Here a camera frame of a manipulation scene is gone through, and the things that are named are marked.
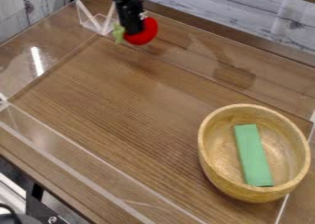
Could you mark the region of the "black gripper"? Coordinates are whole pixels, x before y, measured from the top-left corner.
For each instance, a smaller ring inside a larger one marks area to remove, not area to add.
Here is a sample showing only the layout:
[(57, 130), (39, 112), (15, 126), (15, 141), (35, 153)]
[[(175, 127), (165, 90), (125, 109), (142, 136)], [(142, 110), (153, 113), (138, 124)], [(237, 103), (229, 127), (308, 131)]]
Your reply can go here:
[(139, 3), (143, 0), (114, 0), (117, 2), (119, 23), (125, 27), (130, 35), (138, 34), (143, 28), (143, 5)]

